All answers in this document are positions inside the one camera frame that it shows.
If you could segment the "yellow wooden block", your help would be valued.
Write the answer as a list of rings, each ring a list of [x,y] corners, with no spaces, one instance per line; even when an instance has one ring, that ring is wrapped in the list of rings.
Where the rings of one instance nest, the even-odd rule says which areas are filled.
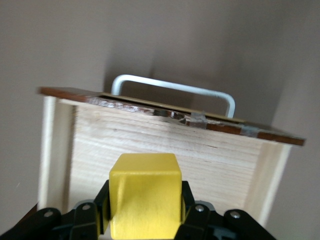
[[[182,172],[173,153],[124,153],[109,172],[113,240],[172,240],[182,221]]]

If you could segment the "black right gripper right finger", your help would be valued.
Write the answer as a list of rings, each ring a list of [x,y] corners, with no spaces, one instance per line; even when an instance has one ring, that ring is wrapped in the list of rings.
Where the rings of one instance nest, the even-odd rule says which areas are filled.
[[[244,210],[220,215],[212,204],[195,201],[187,181],[182,182],[182,213],[174,240],[276,240]]]

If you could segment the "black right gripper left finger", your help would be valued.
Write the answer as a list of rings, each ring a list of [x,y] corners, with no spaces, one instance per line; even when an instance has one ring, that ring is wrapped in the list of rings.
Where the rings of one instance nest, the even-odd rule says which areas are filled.
[[[47,207],[28,214],[0,235],[0,240],[98,240],[110,221],[110,191],[107,180],[93,200],[78,202],[62,214]]]

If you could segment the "light wood drawer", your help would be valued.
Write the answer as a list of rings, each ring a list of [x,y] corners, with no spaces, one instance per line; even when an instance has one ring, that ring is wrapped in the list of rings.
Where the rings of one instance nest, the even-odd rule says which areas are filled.
[[[38,207],[92,199],[123,153],[173,153],[196,200],[268,221],[291,148],[305,139],[236,118],[43,86]]]

